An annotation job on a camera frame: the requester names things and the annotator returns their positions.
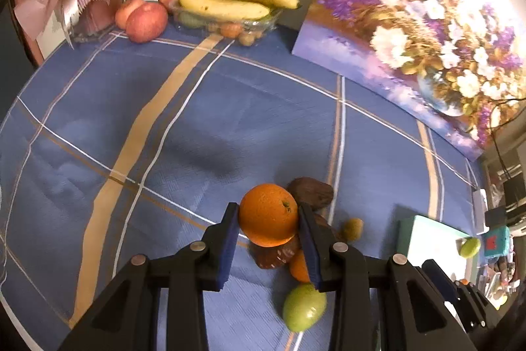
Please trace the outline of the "floral canvas painting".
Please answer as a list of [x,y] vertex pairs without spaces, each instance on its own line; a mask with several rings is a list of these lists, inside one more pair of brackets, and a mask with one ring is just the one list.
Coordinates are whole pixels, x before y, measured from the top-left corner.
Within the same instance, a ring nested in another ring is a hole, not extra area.
[[525,0],[312,0],[293,53],[475,160],[525,101]]

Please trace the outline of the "small orange tangerine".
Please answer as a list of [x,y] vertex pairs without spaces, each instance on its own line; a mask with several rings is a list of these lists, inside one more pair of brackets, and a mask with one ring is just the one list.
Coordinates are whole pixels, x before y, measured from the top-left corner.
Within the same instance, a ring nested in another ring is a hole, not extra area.
[[298,282],[310,282],[308,267],[302,250],[299,250],[289,262],[289,271]]

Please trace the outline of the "black power adapter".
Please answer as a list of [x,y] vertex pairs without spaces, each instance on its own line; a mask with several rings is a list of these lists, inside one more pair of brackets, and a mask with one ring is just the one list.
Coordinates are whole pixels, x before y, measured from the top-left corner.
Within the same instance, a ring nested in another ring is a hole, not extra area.
[[525,181],[522,174],[504,181],[500,185],[491,185],[489,209],[485,214],[485,223],[489,228],[506,225],[511,227],[525,218]]

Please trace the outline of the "clear plastic fruit container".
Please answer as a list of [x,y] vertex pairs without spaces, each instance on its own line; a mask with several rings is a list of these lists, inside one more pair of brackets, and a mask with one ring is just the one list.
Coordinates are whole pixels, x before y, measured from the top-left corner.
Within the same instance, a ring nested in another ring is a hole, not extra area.
[[169,11],[178,30],[195,35],[201,33],[206,37],[219,35],[245,47],[258,44],[262,38],[271,33],[282,13],[280,9],[271,9],[270,14],[258,20],[214,18],[188,11],[178,3],[178,0],[169,2]]

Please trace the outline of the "white tray green rim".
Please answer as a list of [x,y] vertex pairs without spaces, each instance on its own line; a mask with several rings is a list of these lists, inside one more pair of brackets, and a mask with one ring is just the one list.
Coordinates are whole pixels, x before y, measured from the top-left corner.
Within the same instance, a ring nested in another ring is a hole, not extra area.
[[469,235],[423,215],[399,221],[396,252],[413,266],[433,259],[451,280],[475,282],[478,258],[463,258],[460,249]]

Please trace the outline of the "blue plaid tablecloth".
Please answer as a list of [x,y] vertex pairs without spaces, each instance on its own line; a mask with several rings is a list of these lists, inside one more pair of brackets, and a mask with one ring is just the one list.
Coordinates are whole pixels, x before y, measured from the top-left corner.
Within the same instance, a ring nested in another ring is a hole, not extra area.
[[252,48],[168,29],[58,46],[1,126],[1,307],[32,350],[79,310],[83,261],[102,289],[133,255],[175,253],[255,185],[309,176],[326,210],[396,248],[413,214],[473,229],[477,163],[374,93],[293,55],[279,29]]

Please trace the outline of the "teal toy box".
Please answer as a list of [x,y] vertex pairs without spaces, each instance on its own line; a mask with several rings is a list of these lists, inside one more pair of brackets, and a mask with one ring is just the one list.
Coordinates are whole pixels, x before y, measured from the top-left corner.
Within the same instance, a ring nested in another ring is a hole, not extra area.
[[507,226],[490,229],[482,235],[484,258],[487,260],[506,257],[510,252],[511,234]]

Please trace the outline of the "small brown kiwi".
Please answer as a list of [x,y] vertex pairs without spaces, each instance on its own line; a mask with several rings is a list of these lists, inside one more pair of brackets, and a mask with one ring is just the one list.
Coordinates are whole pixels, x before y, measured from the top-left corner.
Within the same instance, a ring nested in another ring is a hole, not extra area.
[[364,230],[364,221],[360,218],[353,217],[342,224],[341,237],[346,242],[355,242],[360,240]]

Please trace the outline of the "small green fruit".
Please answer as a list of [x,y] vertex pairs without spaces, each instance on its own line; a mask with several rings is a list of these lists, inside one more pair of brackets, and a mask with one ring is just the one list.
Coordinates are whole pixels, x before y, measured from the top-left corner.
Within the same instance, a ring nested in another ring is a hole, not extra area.
[[461,245],[459,254],[462,258],[474,258],[480,251],[481,241],[477,237],[467,238]]

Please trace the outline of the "white power strip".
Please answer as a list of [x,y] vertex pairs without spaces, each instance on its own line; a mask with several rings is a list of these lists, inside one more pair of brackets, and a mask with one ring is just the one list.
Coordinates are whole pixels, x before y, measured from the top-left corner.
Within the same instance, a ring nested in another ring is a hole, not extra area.
[[488,211],[487,193],[484,189],[477,189],[472,192],[472,207],[474,231],[477,235],[486,233],[489,228],[485,223],[485,214]]

